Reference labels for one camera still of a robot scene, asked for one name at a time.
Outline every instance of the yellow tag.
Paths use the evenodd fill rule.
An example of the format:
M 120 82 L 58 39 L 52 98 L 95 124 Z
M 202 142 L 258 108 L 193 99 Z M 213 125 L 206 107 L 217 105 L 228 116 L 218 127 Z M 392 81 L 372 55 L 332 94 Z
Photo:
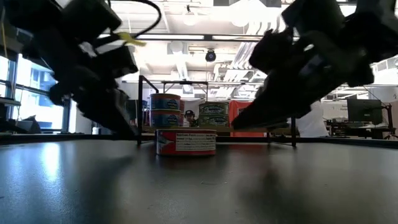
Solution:
M 127 32 L 119 32 L 119 33 L 117 33 L 117 35 L 120 37 L 120 39 L 126 41 L 129 44 L 140 46 L 140 47 L 145 47 L 147 45 L 147 43 L 144 41 L 133 39 L 130 36 L 130 34 Z

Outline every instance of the cap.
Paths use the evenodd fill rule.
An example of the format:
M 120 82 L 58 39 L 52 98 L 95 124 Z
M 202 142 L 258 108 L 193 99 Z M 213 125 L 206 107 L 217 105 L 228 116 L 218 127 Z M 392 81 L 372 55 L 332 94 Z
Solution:
M 184 117 L 186 117 L 186 116 L 188 116 L 188 115 L 193 115 L 193 116 L 195 116 L 195 113 L 194 113 L 192 110 L 187 110 L 187 111 L 185 112 Z

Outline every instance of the person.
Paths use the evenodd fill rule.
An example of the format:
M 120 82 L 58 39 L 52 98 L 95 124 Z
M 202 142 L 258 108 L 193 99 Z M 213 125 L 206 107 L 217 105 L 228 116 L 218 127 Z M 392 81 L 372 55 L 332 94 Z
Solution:
M 190 127 L 198 126 L 198 120 L 195 119 L 195 113 L 192 110 L 187 110 L 184 114 L 184 118 L 189 122 Z
M 256 98 L 267 88 L 267 84 L 268 79 L 266 78 L 264 80 L 264 85 L 256 92 Z M 320 100 L 311 104 L 311 111 L 309 113 L 296 119 L 296 127 L 301 138 L 329 136 L 325 123 L 323 122 L 323 108 Z

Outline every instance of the shelf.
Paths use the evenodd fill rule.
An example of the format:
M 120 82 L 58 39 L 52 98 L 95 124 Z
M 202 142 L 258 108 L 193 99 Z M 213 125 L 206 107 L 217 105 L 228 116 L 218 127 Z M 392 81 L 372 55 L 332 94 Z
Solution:
M 182 130 L 198 130 L 198 129 L 205 129 L 205 130 L 215 130 L 219 133 L 231 133 L 231 132 L 247 132 L 247 133 L 276 133 L 276 134 L 290 134 L 290 128 L 276 128 L 269 131 L 267 128 L 250 128 L 250 129 L 242 129 L 242 130 L 235 130 L 233 128 L 226 128 L 226 127 L 209 127 L 209 128 L 194 128 L 194 127 L 172 127 L 172 128 L 151 128 L 148 126 L 142 127 L 143 131 L 150 131 L 154 132 L 156 129 L 182 129 Z

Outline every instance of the blue can label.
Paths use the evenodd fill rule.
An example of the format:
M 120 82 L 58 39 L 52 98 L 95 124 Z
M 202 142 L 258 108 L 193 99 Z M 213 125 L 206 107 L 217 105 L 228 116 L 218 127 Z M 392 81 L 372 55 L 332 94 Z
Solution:
M 175 99 L 151 99 L 150 108 L 152 110 L 162 109 L 162 110 L 179 110 L 180 102 Z
M 174 114 L 153 114 L 150 121 L 152 127 L 172 127 L 179 125 L 179 117 Z

